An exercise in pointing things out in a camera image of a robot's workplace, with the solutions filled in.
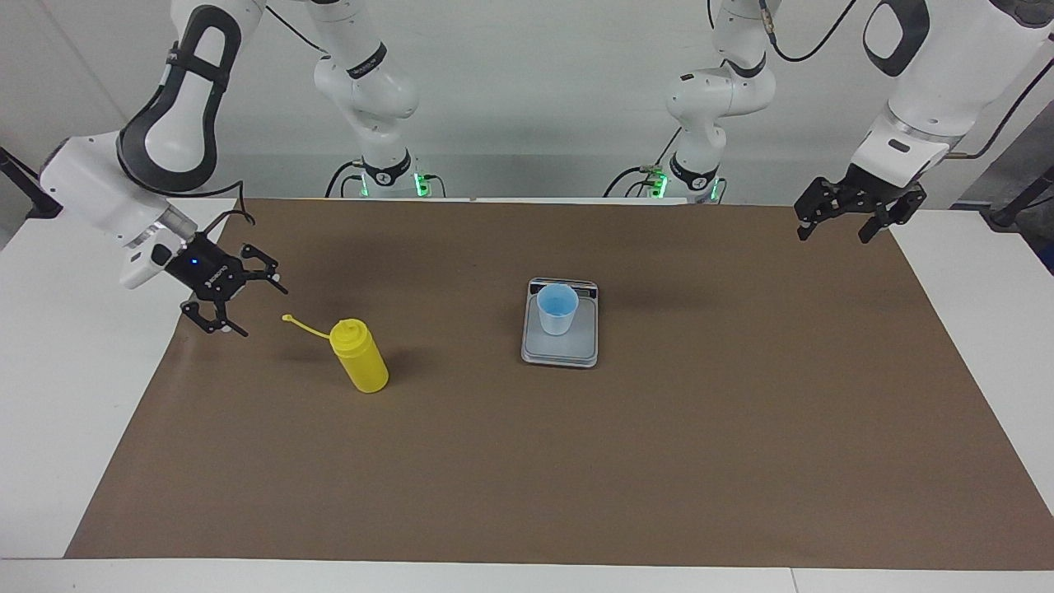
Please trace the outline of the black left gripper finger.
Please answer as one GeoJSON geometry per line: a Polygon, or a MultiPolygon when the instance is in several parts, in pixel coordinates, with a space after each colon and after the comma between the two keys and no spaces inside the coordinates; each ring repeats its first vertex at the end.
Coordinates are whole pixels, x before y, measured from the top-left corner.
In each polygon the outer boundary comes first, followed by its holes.
{"type": "Polygon", "coordinates": [[[861,243],[868,244],[878,233],[893,225],[907,224],[912,215],[926,200],[925,187],[922,184],[912,184],[904,189],[896,198],[892,195],[885,198],[865,198],[865,213],[872,215],[859,232],[861,243]]]}
{"type": "Polygon", "coordinates": [[[841,200],[844,192],[846,187],[843,184],[833,183],[824,177],[817,177],[812,181],[809,187],[795,201],[799,240],[808,240],[817,225],[846,212],[841,200]]]}

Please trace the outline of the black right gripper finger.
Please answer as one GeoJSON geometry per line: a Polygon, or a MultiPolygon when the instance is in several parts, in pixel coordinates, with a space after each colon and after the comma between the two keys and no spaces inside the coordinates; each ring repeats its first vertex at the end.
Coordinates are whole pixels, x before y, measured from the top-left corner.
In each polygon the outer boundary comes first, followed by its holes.
{"type": "Polygon", "coordinates": [[[225,301],[215,301],[214,314],[211,318],[204,316],[201,311],[202,301],[191,299],[181,304],[181,315],[199,327],[206,334],[238,334],[242,338],[248,338],[249,333],[233,320],[227,318],[225,301]]]}
{"type": "Polygon", "coordinates": [[[287,290],[280,282],[280,274],[277,272],[277,259],[271,258],[271,256],[264,253],[260,248],[256,248],[251,244],[242,245],[240,258],[242,262],[242,271],[240,273],[241,280],[245,282],[266,281],[268,284],[275,286],[280,293],[289,294],[289,290],[287,290]],[[259,260],[264,266],[260,269],[249,269],[248,262],[250,260],[259,260]]]}

